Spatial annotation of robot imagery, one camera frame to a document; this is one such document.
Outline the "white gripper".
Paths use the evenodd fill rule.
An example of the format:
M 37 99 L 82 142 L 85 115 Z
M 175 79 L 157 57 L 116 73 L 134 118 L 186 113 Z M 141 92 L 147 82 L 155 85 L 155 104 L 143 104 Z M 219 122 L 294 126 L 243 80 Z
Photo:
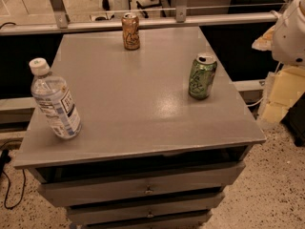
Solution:
M 305 0 L 294 0 L 252 44 L 258 51 L 272 50 L 273 59 L 285 65 L 265 79 L 259 118 L 279 123 L 305 93 Z

